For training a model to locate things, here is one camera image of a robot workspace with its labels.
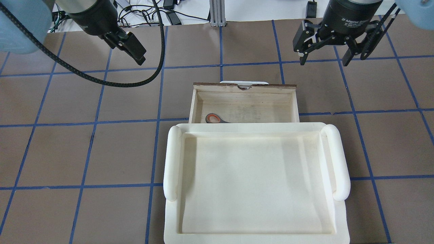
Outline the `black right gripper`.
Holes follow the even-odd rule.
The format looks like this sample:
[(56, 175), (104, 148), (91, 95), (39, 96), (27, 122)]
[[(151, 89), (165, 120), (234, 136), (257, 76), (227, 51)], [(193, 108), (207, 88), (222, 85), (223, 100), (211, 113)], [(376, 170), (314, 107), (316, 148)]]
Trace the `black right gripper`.
[[(330, 0), (321, 23), (314, 24), (310, 20), (302, 20), (293, 39), (293, 49), (298, 53), (300, 65), (305, 65), (312, 51), (324, 46), (344, 44), (348, 49), (341, 59), (343, 66), (349, 65), (356, 55), (360, 55), (361, 60), (366, 60), (382, 38), (380, 22), (370, 22), (382, 2)], [(354, 37), (361, 35), (363, 31), (366, 36), (361, 43), (357, 43)]]

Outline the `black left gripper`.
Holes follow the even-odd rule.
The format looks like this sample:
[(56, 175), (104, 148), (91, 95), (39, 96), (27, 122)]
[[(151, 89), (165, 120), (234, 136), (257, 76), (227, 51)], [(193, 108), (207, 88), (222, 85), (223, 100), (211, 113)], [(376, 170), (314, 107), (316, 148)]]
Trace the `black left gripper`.
[(111, 49), (124, 51), (137, 65), (146, 58), (146, 49), (132, 32), (118, 30), (117, 9), (110, 0), (57, 0), (56, 3), (89, 35), (101, 36)]

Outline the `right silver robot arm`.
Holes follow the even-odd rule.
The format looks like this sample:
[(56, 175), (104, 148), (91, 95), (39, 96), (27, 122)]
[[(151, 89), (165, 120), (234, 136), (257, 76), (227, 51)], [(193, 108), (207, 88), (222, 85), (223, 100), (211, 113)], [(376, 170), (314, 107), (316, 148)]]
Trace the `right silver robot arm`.
[(396, 0), (381, 20), (373, 16), (381, 0), (331, 0), (322, 21), (302, 20), (293, 39), (293, 50), (304, 65), (308, 55), (324, 46), (347, 46), (344, 66), (355, 57), (366, 60), (377, 47), (400, 11), (420, 29), (433, 30), (432, 0)]

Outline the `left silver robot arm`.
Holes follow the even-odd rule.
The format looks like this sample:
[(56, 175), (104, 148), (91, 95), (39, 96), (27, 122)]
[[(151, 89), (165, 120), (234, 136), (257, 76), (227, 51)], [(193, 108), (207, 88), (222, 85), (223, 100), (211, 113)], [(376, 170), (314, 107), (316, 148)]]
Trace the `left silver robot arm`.
[[(110, 0), (60, 0), (58, 4), (85, 33), (104, 40), (111, 49), (124, 51), (138, 65), (145, 62), (146, 49), (133, 33), (125, 32), (118, 26), (117, 10)], [(68, 70), (73, 69), (49, 51), (11, 10), (11, 7), (1, 3), (1, 12), (25, 37), (59, 65)]]

